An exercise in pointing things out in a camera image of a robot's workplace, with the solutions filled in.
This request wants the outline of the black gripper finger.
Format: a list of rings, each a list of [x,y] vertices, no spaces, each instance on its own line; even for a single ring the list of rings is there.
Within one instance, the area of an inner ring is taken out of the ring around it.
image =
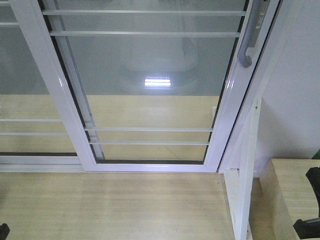
[[[298,219],[293,228],[298,237],[303,239],[312,239],[320,237],[320,218],[314,218],[309,220]]]
[[[0,240],[6,240],[10,233],[10,228],[6,223],[0,225]]]
[[[305,175],[313,189],[318,207],[320,207],[320,168],[311,167]]]

